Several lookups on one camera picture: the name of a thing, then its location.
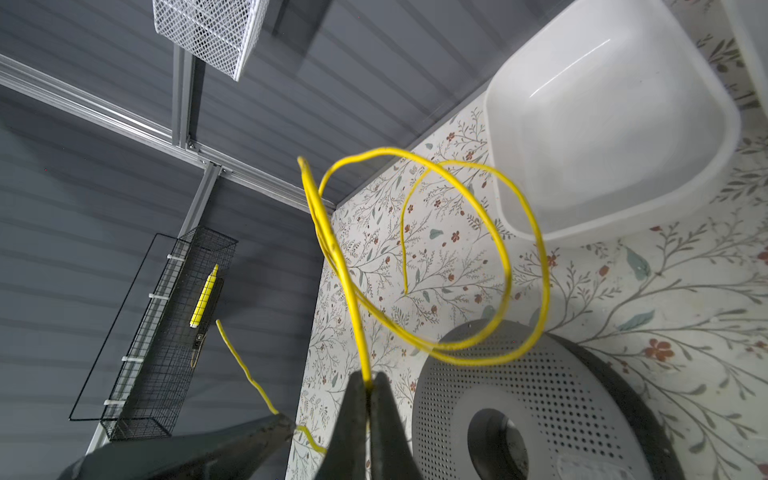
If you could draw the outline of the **dark grey foam spool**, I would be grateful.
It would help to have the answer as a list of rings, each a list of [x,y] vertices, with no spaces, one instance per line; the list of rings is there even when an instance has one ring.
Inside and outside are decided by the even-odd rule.
[[[420,373],[412,449],[426,479],[680,479],[641,396],[585,348],[546,334],[522,358]]]

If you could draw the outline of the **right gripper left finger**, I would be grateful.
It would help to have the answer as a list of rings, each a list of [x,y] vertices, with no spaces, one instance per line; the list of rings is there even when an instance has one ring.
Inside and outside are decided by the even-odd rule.
[[[317,480],[366,478],[367,400],[362,374],[352,373]]]

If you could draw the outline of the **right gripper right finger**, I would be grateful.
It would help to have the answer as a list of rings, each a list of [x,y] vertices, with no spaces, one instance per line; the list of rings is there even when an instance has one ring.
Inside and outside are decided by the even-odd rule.
[[[378,372],[368,393],[372,479],[421,479],[406,439],[390,381]]]

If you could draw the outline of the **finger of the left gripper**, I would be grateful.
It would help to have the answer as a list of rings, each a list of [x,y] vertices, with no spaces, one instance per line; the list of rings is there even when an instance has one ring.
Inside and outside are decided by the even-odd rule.
[[[109,443],[78,459],[61,479],[249,479],[292,439],[283,414],[208,433]]]

